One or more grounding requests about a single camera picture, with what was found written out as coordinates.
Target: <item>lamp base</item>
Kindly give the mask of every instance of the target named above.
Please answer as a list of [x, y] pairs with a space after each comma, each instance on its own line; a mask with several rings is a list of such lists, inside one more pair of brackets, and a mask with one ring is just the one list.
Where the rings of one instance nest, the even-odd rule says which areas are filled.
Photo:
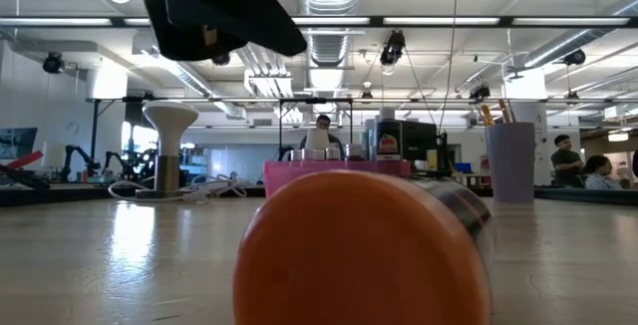
[[188, 193], [186, 190], [153, 190], [138, 189], [136, 190], [137, 199], [166, 199], [172, 197], [181, 197]]

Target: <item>pink box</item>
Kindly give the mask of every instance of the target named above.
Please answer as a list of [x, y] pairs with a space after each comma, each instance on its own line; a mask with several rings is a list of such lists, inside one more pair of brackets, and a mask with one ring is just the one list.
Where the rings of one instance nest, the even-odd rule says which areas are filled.
[[296, 161], [296, 162], [265, 162], [263, 165], [266, 196], [271, 196], [280, 187], [294, 179], [325, 170], [349, 169], [377, 172], [396, 176], [409, 176], [409, 162], [375, 162], [375, 161]]

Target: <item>orange cylinder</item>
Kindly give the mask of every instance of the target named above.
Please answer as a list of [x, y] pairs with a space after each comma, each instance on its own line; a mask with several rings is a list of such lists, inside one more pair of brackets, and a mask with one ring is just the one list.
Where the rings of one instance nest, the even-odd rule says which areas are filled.
[[491, 215], [463, 186], [355, 171], [302, 177], [255, 213], [237, 325], [488, 325]]

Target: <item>ceiling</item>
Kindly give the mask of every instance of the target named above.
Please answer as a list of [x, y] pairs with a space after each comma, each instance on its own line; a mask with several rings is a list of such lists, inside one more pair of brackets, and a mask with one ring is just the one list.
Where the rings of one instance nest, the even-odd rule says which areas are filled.
[[[291, 15], [299, 14], [298, 0], [279, 0]], [[618, 0], [457, 0], [460, 15], [601, 15], [605, 7]], [[453, 15], [455, 0], [361, 0], [361, 15]], [[38, 16], [142, 16], [146, 15], [142, 0], [131, 0], [117, 4], [111, 0], [0, 0], [0, 15]], [[150, 89], [158, 95], [184, 94], [184, 85], [170, 72], [157, 67], [148, 57], [133, 50], [134, 38], [149, 30], [136, 29], [22, 29], [20, 37], [46, 41], [87, 41], [126, 60], [136, 68], [134, 88]], [[486, 65], [501, 62], [510, 54], [524, 54], [561, 35], [565, 30], [557, 29], [457, 29], [452, 45], [451, 29], [406, 29], [404, 31], [410, 58], [404, 57], [391, 76], [383, 76], [377, 60], [380, 48], [389, 36], [388, 29], [366, 29], [360, 35], [352, 36], [346, 65], [343, 91], [339, 96], [360, 97], [365, 81], [371, 82], [376, 98], [419, 96], [419, 84], [427, 96], [444, 97], [456, 91], [464, 97], [473, 84], [466, 80]], [[618, 30], [592, 42], [583, 50], [588, 63], [597, 61], [638, 40], [638, 30]], [[452, 57], [452, 71], [448, 69], [448, 58]], [[100, 67], [93, 59], [72, 60], [84, 68]], [[292, 89], [298, 94], [311, 92], [307, 82], [307, 61], [304, 55], [285, 59], [287, 70], [293, 78]], [[629, 49], [615, 57], [595, 63], [581, 72], [572, 68], [569, 78], [564, 67], [549, 65], [544, 68], [549, 96], [561, 95], [568, 89], [603, 80], [619, 72], [638, 66], [638, 47]], [[217, 93], [228, 97], [250, 96], [243, 87], [245, 67], [236, 59], [226, 67], [216, 67], [210, 62], [191, 64], [199, 76], [209, 83]], [[499, 72], [487, 79], [492, 95], [500, 94]], [[587, 98], [613, 97], [622, 93], [638, 93], [635, 80], [597, 89], [586, 94]]]

